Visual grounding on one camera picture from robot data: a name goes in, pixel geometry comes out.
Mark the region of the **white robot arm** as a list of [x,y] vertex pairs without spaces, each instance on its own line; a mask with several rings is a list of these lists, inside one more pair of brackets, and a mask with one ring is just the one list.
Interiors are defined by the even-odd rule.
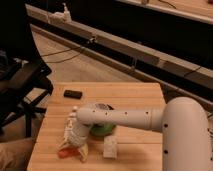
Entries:
[[162,108],[111,109],[93,103],[72,110],[65,126],[62,149],[88,155],[87,139],[96,126],[107,124],[163,134],[162,171],[213,171],[208,119],[194,99],[177,97]]

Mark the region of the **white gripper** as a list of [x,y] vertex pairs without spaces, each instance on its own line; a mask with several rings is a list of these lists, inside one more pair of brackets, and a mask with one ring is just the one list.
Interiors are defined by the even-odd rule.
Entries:
[[85,162],[88,158],[88,145],[85,144],[90,132],[91,126],[84,125],[75,122],[71,128],[65,129],[65,139],[58,147],[58,150],[62,150],[71,145],[79,147],[78,152],[80,153],[80,160]]

